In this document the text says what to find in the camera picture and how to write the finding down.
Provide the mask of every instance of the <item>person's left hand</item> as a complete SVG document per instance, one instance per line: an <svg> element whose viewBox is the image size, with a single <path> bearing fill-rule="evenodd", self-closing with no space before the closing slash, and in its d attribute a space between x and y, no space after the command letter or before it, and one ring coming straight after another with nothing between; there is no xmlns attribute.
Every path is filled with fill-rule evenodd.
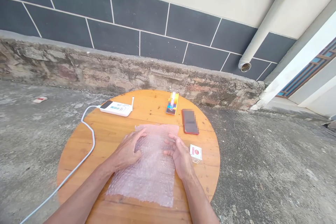
<svg viewBox="0 0 336 224"><path fill-rule="evenodd" d="M106 160L114 167L114 171L126 168L134 164L140 157L141 152L138 150L134 152L135 144L140 137L147 136L146 128L140 131L134 131L124 137L115 152Z"/></svg>

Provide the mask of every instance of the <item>bubble wrap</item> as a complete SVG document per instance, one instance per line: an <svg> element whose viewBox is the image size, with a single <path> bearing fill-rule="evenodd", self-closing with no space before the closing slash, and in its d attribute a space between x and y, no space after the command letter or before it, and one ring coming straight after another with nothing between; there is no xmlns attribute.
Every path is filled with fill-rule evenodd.
<svg viewBox="0 0 336 224"><path fill-rule="evenodd" d="M146 124L135 127L135 130L143 127L147 128L147 136L141 137L135 146L135 152L141 151L141 158L115 173L106 194L120 194L172 207L175 165L172 157L162 152L171 148L164 139L168 138L169 132L177 135L179 126Z"/></svg>

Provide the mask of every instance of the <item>smartphone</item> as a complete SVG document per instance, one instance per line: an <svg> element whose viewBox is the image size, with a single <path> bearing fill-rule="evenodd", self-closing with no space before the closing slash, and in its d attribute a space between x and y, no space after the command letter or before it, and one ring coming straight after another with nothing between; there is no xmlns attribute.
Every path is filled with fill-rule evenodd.
<svg viewBox="0 0 336 224"><path fill-rule="evenodd" d="M182 109L182 120L184 133L193 135L198 135L200 133L193 110Z"/></svg>

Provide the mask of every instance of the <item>wood grain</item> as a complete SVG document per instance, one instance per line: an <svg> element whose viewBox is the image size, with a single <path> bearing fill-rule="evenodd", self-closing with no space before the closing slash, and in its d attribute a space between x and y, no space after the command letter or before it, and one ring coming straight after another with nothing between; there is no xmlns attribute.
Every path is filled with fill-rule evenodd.
<svg viewBox="0 0 336 224"><path fill-rule="evenodd" d="M126 134L140 124L175 124L180 127L178 135L186 143L202 148L202 162L194 164L195 172L209 201L214 195L219 176L219 148L216 134L203 112L187 99L180 97L176 115L166 114L169 92L137 90L114 97L111 100L132 103L133 111L128 117L100 112L97 108L84 119L94 130L96 146L88 159L58 191L60 203L64 203L93 172L109 157ZM182 109L192 109L199 127L199 135L185 134L182 124ZM92 147L90 130L80 123L69 138L59 161L57 184L76 167ZM162 207L153 202L140 202L120 195L106 195L111 180L100 193L87 223L191 223L186 193L182 181L175 173L174 205Z"/></svg>

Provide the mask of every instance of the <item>stone ledge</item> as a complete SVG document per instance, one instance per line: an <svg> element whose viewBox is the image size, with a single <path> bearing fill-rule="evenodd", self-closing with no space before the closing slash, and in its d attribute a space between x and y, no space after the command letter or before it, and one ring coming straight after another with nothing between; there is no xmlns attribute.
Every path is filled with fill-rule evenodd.
<svg viewBox="0 0 336 224"><path fill-rule="evenodd" d="M243 110L254 105L264 89L250 79L194 66L3 37L0 77L106 92L176 91L196 104Z"/></svg>

